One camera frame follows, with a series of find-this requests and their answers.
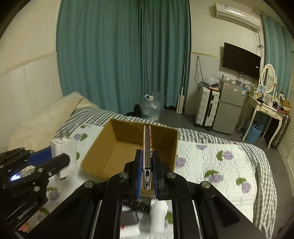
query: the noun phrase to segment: open cardboard box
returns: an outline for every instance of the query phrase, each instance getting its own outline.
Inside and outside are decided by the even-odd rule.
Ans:
[[[281,100],[280,100],[280,103],[282,104],[282,106],[283,106],[283,108],[284,108],[284,111],[290,112],[290,110],[291,110],[291,106],[290,106],[289,101],[287,101],[287,100],[285,100],[285,99],[281,99]]]
[[[143,149],[144,125],[149,124],[110,119],[82,161],[82,170],[103,180],[122,172],[125,164],[134,160],[136,150]],[[151,125],[151,130],[152,149],[158,150],[161,162],[167,162],[173,171],[178,131],[158,125]]]

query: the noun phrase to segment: mini fridge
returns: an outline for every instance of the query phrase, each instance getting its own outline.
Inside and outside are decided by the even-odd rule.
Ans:
[[[223,82],[212,130],[230,135],[234,132],[245,99],[245,92],[245,88],[241,85]]]

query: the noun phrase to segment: white suitcase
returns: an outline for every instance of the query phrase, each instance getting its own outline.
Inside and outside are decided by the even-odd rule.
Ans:
[[[218,107],[219,92],[206,87],[198,89],[196,101],[195,122],[203,127],[212,126],[216,109]]]

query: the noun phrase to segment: oval mirror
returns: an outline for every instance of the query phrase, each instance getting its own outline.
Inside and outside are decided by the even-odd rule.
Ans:
[[[274,84],[276,84],[275,70],[271,64],[264,66],[261,73],[260,84],[266,86],[266,93],[269,94],[274,89]]]

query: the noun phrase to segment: blue gripper pad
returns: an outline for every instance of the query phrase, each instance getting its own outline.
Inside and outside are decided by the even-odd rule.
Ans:
[[[141,181],[142,181],[142,163],[143,163],[143,151],[137,149],[136,156],[132,169],[131,185],[136,189],[137,200],[141,195]]]
[[[152,161],[154,192],[156,198],[158,199],[159,190],[164,188],[164,174],[157,150],[152,152]]]
[[[33,153],[28,159],[28,165],[38,167],[48,163],[51,159],[51,147],[48,147]]]

